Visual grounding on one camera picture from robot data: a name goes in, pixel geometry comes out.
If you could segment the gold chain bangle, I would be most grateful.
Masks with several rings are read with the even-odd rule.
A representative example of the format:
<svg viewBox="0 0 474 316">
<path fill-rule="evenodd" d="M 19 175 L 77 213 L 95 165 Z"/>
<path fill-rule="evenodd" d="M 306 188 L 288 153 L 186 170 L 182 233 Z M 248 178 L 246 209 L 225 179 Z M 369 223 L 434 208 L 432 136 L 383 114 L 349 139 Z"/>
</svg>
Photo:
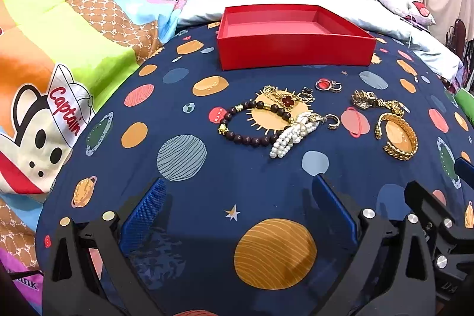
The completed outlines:
<svg viewBox="0 0 474 316">
<path fill-rule="evenodd" d="M 386 139 L 384 152 L 400 160 L 410 160 L 419 149 L 419 141 L 413 128 L 401 116 L 383 113 L 378 117 L 374 129 L 375 139 Z"/>
</svg>

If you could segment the green plush cushion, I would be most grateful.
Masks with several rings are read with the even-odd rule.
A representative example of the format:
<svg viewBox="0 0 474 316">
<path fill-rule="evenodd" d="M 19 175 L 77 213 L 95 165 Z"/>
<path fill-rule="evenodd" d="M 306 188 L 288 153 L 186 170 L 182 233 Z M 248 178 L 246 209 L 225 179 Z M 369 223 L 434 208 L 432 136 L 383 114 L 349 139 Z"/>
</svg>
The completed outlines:
<svg viewBox="0 0 474 316">
<path fill-rule="evenodd" d="M 474 96 L 460 88 L 455 94 L 456 103 L 463 110 L 464 114 L 469 118 L 473 119 L 474 116 Z"/>
</svg>

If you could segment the light blue pillow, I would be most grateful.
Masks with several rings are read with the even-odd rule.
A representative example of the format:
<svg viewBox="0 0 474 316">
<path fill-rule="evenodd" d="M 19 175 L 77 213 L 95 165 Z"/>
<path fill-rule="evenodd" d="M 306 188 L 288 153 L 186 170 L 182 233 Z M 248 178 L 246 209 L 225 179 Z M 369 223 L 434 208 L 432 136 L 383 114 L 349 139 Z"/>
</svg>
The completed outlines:
<svg viewBox="0 0 474 316">
<path fill-rule="evenodd" d="M 177 26 L 217 22 L 226 7 L 256 4 L 302 4 L 321 6 L 361 28 L 387 35 L 410 48 L 430 69 L 453 81 L 464 69 L 461 59 L 432 35 L 404 22 L 377 0 L 187 0 Z"/>
</svg>

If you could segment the pink white plush toy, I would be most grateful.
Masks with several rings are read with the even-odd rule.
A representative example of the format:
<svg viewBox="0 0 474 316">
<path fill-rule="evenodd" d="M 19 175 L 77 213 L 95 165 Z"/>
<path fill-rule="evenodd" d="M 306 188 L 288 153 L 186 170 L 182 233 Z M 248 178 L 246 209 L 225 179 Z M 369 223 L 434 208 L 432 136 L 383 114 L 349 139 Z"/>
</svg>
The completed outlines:
<svg viewBox="0 0 474 316">
<path fill-rule="evenodd" d="M 420 0 L 378 0 L 392 13 L 421 26 L 436 24 L 431 11 Z"/>
</svg>

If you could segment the red cardboard tray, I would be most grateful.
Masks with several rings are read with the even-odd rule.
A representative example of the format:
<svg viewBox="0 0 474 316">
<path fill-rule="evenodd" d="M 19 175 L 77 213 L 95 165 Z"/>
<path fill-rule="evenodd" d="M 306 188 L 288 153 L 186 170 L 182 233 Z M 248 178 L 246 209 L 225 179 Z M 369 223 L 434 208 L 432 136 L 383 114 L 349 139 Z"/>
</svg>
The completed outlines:
<svg viewBox="0 0 474 316">
<path fill-rule="evenodd" d="M 223 70 L 302 65 L 370 65 L 376 39 L 320 6 L 227 7 L 217 36 Z"/>
</svg>

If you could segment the colourful monkey cartoon blanket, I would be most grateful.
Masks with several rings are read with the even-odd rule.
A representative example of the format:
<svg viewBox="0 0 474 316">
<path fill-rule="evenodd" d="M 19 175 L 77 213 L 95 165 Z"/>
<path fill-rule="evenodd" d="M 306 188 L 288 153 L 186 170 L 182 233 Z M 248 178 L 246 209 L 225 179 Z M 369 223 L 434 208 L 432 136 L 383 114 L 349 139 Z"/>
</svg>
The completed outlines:
<svg viewBox="0 0 474 316">
<path fill-rule="evenodd" d="M 1 265 L 35 313 L 43 202 L 100 107 L 175 32 L 186 0 L 1 0 Z"/>
</svg>

